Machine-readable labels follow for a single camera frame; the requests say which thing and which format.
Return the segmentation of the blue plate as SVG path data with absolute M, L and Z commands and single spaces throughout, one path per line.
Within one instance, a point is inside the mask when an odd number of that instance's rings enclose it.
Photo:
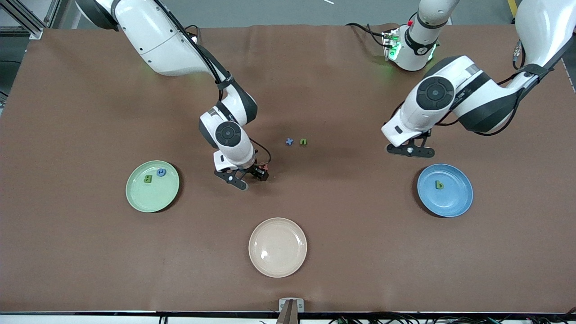
M 435 188 L 435 181 L 444 183 L 443 189 Z M 432 164 L 420 172 L 416 190 L 418 197 L 436 216 L 453 218 L 463 215 L 473 204 L 473 185 L 458 168 L 449 164 Z

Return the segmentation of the brown table cover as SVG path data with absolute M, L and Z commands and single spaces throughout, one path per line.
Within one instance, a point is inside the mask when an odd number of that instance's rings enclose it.
M 576 307 L 576 94 L 558 62 L 509 127 L 435 127 L 430 159 L 388 154 L 382 124 L 420 81 L 354 27 L 206 28 L 201 43 L 258 104 L 272 153 L 241 191 L 213 173 L 199 117 L 211 76 L 161 76 L 123 33 L 49 29 L 27 45 L 0 116 L 0 311 L 566 312 Z M 287 146 L 287 138 L 294 139 Z M 301 146 L 306 138 L 308 145 Z M 127 201 L 144 162 L 169 162 L 164 210 Z M 420 172 L 472 183 L 436 216 Z M 257 225 L 296 222 L 308 254 L 285 278 L 248 254 Z

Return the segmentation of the light green plate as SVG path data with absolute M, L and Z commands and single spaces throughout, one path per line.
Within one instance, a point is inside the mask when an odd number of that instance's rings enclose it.
M 158 168 L 167 173 L 158 177 Z M 152 183 L 143 182 L 145 175 L 153 175 Z M 144 162 L 128 177 L 125 194 L 128 203 L 137 211 L 154 213 L 164 210 L 173 203 L 180 190 L 180 176 L 169 162 L 154 160 Z

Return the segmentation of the aluminium frame profile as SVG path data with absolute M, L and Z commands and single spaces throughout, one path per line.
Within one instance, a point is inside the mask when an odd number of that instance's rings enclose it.
M 46 25 L 21 0 L 0 0 L 0 8 L 14 20 L 20 29 L 18 32 L 29 33 L 31 39 L 40 39 Z

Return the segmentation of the beige plate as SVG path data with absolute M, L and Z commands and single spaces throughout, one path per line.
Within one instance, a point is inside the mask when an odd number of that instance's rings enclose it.
M 279 279 L 293 275 L 304 264 L 308 240 L 296 222 L 274 217 L 255 227 L 247 250 L 261 274 Z

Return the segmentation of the grey base connector plate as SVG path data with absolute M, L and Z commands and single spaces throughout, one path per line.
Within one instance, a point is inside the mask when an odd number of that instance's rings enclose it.
M 383 31 L 381 33 L 383 40 L 384 53 L 389 61 L 395 61 L 398 52 L 401 49 L 401 32 L 400 28 L 391 29 L 390 31 Z

